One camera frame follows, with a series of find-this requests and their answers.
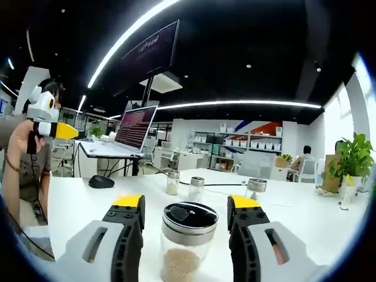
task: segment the computer mouse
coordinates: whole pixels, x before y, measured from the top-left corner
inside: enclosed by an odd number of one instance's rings
[[[114,184],[112,179],[100,175],[94,175],[89,180],[89,186],[96,189],[111,188]]]

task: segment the bracelet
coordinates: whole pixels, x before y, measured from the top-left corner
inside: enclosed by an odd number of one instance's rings
[[[19,172],[19,168],[13,166],[13,165],[10,163],[10,161],[9,161],[9,159],[8,159],[8,155],[6,155],[6,162],[9,164],[9,166],[10,166],[12,169],[14,169],[16,172]]]

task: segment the laptop screen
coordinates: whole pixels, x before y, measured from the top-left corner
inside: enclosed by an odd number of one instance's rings
[[[123,115],[115,142],[125,145],[127,149],[141,152],[156,109],[157,106],[127,110]]]

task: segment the green plant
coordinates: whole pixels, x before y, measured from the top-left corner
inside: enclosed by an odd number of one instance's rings
[[[354,132],[354,141],[343,138],[344,142],[337,144],[339,160],[332,160],[329,163],[329,174],[332,177],[360,176],[362,182],[370,176],[374,159],[371,157],[373,151],[370,141],[365,141],[364,134]]]
[[[102,135],[102,130],[100,129],[99,126],[92,126],[92,127],[89,129],[89,134],[94,135],[94,136],[100,138],[101,135]]]
[[[284,155],[282,155],[282,157],[283,157],[287,162],[290,162],[290,161],[293,160],[292,155],[289,155],[289,154],[284,154]]]

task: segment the black ceiling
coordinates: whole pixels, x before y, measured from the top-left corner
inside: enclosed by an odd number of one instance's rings
[[[147,22],[87,85],[116,40],[161,0],[12,1],[1,3],[0,79],[19,89],[28,66],[48,68],[62,81],[63,106],[123,112],[144,87],[126,88],[120,58],[160,28],[180,19],[174,64],[183,89],[150,98],[161,105],[235,99],[273,99],[324,105],[352,74],[354,40],[346,21],[315,0],[181,0]],[[29,56],[26,30],[33,56]],[[11,57],[15,70],[6,63]],[[314,61],[322,71],[316,72]],[[281,106],[206,106],[158,111],[156,119],[292,120],[311,123],[322,110]]]

